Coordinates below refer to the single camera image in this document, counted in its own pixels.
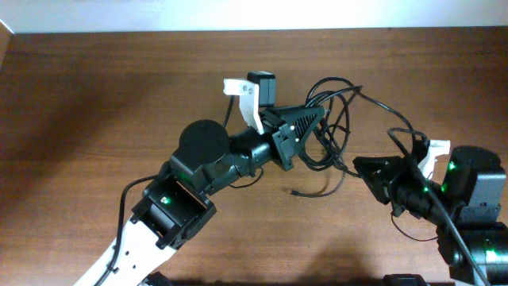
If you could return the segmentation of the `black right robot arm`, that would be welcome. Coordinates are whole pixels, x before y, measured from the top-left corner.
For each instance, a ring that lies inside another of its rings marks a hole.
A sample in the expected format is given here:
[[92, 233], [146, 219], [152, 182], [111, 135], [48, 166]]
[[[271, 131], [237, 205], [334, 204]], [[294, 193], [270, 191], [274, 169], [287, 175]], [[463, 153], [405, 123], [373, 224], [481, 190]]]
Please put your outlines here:
[[507, 180], [496, 153], [475, 146], [451, 149], [448, 142], [415, 148], [408, 157], [356, 157], [355, 170], [392, 216], [410, 212], [436, 226], [440, 255], [457, 282], [507, 283], [507, 226], [498, 220]]

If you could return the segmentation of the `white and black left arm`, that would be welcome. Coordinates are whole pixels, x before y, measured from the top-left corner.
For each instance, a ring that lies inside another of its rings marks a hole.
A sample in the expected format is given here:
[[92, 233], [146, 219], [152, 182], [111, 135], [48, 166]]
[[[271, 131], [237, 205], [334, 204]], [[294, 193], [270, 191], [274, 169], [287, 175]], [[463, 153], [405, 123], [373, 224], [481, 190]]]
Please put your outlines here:
[[143, 179], [147, 187], [131, 216], [119, 220], [117, 237], [77, 283], [169, 285], [157, 269], [215, 215], [210, 196], [270, 161], [290, 170], [324, 113], [322, 106], [267, 108], [260, 130], [235, 135], [208, 119], [188, 125], [159, 173]]

